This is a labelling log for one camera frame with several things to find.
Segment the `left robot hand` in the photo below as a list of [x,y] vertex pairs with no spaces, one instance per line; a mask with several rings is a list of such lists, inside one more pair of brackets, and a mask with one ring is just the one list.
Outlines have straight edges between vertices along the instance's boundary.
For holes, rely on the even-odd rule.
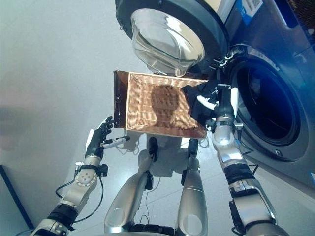
[[114,120],[112,116],[105,118],[97,129],[89,131],[86,141],[85,157],[94,155],[103,158],[104,150],[116,147],[130,140],[130,136],[122,136],[114,139],[107,139],[107,135],[111,133],[114,127]]

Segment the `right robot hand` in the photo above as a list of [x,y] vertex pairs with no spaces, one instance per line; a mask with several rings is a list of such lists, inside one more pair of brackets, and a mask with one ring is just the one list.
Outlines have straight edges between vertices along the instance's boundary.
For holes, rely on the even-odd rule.
[[210,98],[203,95],[196,97],[205,108],[214,112],[215,117],[225,116],[236,118],[238,113],[239,90],[228,84],[218,84],[215,87],[216,102],[211,103]]

